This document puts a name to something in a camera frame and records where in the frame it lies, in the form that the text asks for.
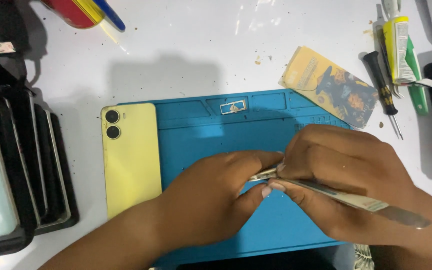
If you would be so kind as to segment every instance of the fingernail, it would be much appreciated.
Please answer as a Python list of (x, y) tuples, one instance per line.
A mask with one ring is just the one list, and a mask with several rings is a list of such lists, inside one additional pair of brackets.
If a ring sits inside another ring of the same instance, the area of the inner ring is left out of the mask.
[(266, 198), (268, 197), (268, 195), (271, 193), (271, 191), (273, 191), (273, 189), (270, 186), (265, 186), (263, 187), (263, 189), (261, 190), (261, 194), (262, 194), (262, 198)]
[(286, 187), (284, 187), (283, 185), (281, 185), (280, 183), (277, 182), (273, 182), (271, 184), (269, 184), (269, 186), (275, 190), (279, 190), (282, 192), (286, 192)]
[(276, 171), (279, 173), (280, 171), (282, 171), (284, 169), (284, 167), (286, 167), (286, 165), (284, 165), (284, 163), (279, 163), (276, 166)]

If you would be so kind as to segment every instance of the metal tweezers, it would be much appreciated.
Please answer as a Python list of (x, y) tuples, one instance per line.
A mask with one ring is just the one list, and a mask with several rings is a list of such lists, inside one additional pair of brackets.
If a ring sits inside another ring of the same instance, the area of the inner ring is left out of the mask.
[(383, 216), (389, 220), (404, 224), (407, 226), (413, 226), (417, 229), (423, 229), (429, 226), (432, 222), (431, 220), (423, 217), (420, 214), (404, 210), (397, 206), (392, 206), (386, 202), (369, 198), (363, 195), (351, 194), (342, 192), (326, 185), (317, 183), (316, 181), (302, 181), (302, 180), (290, 180), (279, 177), (276, 168), (263, 170), (249, 178), (249, 182), (268, 180), (270, 178), (275, 178), (277, 180), (286, 181), (300, 187), (308, 188), (312, 191), (325, 194), (332, 199), (339, 201), (345, 205), (354, 207), (356, 209), (369, 211), (373, 214)]

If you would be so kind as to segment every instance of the sim card tray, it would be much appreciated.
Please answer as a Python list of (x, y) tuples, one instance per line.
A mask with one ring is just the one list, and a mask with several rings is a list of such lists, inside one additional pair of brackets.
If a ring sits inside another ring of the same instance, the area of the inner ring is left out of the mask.
[(246, 101), (244, 99), (221, 104), (219, 108), (221, 109), (221, 114), (232, 114), (247, 110)]

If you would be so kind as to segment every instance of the finger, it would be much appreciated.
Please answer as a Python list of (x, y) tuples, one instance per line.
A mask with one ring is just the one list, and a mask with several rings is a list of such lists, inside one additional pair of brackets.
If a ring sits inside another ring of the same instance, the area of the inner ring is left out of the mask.
[(361, 223), (362, 218), (355, 215), (364, 215), (357, 209), (340, 204), (324, 194), (289, 182), (270, 179), (269, 187), (288, 195), (327, 236), (333, 239), (347, 239), (347, 234)]
[(231, 221), (241, 228), (256, 211), (263, 199), (271, 193), (272, 188), (266, 183), (257, 184), (241, 194), (233, 203)]
[(313, 179), (335, 189), (366, 195), (378, 172), (368, 162), (318, 144), (306, 144), (285, 158), (278, 175), (286, 179)]
[(226, 179), (234, 183), (235, 187), (241, 187), (251, 176), (281, 160), (283, 160), (283, 154), (279, 152), (260, 150), (237, 152), (226, 170)]
[(366, 132), (331, 125), (310, 124), (293, 137), (286, 147), (286, 155), (291, 154), (291, 151), (297, 149), (305, 141), (361, 159), (371, 157), (371, 154), (382, 143), (378, 138)]

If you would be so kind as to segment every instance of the dual camera module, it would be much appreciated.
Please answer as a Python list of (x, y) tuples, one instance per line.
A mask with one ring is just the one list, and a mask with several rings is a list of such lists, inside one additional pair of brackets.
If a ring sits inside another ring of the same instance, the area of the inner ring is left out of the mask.
[[(108, 123), (115, 124), (120, 119), (120, 114), (117, 111), (110, 109), (106, 112), (104, 117)], [(118, 126), (112, 125), (106, 129), (106, 135), (110, 139), (117, 139), (120, 134), (121, 130)]]

